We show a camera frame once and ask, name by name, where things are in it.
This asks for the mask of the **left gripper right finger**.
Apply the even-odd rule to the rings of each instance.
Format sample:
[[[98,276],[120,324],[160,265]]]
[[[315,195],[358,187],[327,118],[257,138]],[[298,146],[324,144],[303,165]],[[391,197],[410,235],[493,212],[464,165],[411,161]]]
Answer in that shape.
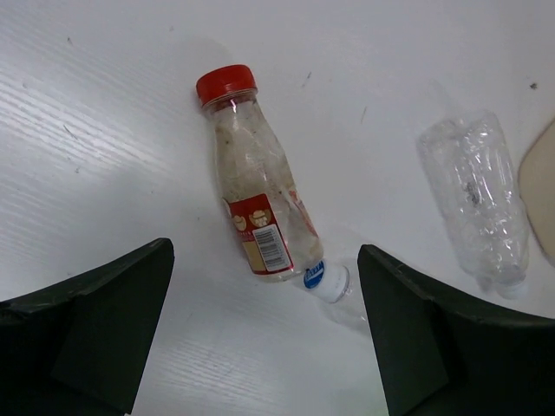
[[[357,266],[390,414],[553,414],[552,319],[471,296],[374,245]]]

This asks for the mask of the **red cap sauce bottle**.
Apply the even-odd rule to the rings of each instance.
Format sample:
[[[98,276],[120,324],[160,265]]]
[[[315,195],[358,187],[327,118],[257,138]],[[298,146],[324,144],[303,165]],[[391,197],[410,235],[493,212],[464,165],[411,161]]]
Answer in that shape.
[[[269,282],[303,275],[323,259],[323,246],[253,73],[243,64],[218,68],[196,91],[214,131],[219,193],[252,273]]]

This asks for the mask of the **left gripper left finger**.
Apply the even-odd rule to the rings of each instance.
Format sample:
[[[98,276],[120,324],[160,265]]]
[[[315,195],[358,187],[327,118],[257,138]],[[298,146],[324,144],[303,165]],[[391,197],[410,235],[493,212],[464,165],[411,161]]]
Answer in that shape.
[[[129,415],[174,266],[158,238],[1,302],[3,415]]]

